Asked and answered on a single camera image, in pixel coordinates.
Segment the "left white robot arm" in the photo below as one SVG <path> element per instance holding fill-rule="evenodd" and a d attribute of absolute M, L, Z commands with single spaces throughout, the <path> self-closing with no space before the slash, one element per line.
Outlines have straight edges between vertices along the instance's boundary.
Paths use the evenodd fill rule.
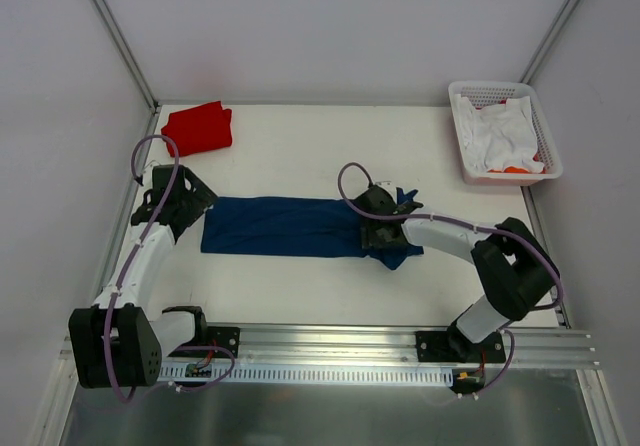
<path fill-rule="evenodd" d="M 131 238 L 116 269 L 87 308 L 68 321 L 79 383 L 86 389 L 149 387 L 162 361 L 180 349 L 197 356 L 208 347 L 198 306 L 171 306 L 156 320 L 146 310 L 166 258 L 181 235 L 216 202 L 189 168 L 159 165 L 130 219 Z"/>

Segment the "blue mickey mouse t-shirt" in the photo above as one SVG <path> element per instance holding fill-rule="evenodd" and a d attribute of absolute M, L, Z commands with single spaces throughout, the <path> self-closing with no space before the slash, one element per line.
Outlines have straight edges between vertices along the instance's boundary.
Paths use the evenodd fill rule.
<path fill-rule="evenodd" d="M 205 254 L 365 258 L 390 270 L 421 256 L 420 246 L 365 249 L 362 217 L 337 199 L 221 197 L 205 213 L 200 251 Z"/>

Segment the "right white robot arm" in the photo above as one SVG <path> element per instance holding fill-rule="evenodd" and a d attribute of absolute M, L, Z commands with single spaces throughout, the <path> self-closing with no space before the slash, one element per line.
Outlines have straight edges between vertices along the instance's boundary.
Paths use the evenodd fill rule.
<path fill-rule="evenodd" d="M 556 266 L 519 219 L 470 223 L 415 201 L 398 203 L 378 185 L 370 185 L 350 206 L 361 214 L 366 249 L 430 248 L 475 267 L 483 294 L 447 328 L 440 346 L 459 361 L 480 354 L 483 341 L 500 327 L 540 310 L 540 301 L 559 283 Z"/>

